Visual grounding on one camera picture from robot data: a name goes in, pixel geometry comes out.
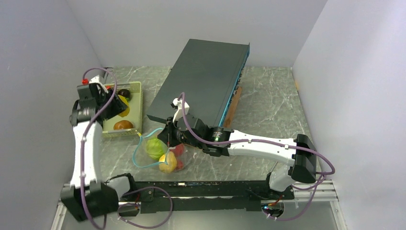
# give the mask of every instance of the white wall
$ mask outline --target white wall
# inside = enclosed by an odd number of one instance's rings
[[[104,66],[173,65],[189,38],[292,66],[327,0],[67,0]]]
[[[293,66],[350,229],[405,228],[405,41],[406,1],[329,0]]]
[[[0,228],[49,229],[73,170],[76,86],[100,63],[64,0],[2,1],[0,31]]]

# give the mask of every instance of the wooden board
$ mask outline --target wooden board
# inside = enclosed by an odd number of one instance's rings
[[[226,115],[226,120],[225,120],[224,125],[223,125],[226,128],[231,127],[231,123],[233,122],[233,118],[234,118],[234,113],[237,110],[238,101],[240,100],[241,91],[242,91],[242,88],[238,87],[237,92],[234,95],[233,101],[231,101],[231,105],[230,105],[230,107],[228,109],[228,112],[227,112],[227,115]]]

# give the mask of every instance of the gray marble surface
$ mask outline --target gray marble surface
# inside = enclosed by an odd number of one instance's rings
[[[142,83],[142,133],[164,127],[161,123],[150,121],[145,113],[169,72],[170,67],[116,67],[113,70],[118,83]],[[233,129],[272,138],[295,138],[298,133],[310,136],[289,68],[245,67],[240,86],[243,90],[231,126]],[[138,136],[102,140],[100,158],[104,179],[131,173],[136,181],[265,180],[275,163],[244,156],[211,157],[196,149],[186,153],[190,156],[183,170],[165,174],[133,165],[131,157],[138,143]]]

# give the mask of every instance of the plastic bag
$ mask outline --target plastic bag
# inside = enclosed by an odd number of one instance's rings
[[[187,162],[187,150],[183,144],[168,148],[157,138],[163,128],[157,128],[148,135],[140,136],[140,142],[133,153],[133,163],[139,168],[153,168],[163,173],[182,170]]]

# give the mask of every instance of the yellow basket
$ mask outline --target yellow basket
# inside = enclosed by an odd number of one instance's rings
[[[105,86],[114,87],[114,84],[105,84]],[[142,131],[142,89],[141,82],[132,81],[125,84],[117,84],[117,91],[121,89],[128,89],[131,92],[131,99],[128,102],[130,107],[130,113],[125,117],[119,115],[103,121],[103,137],[113,138],[128,135],[137,135]],[[114,130],[114,124],[128,120],[133,123],[134,128]]]

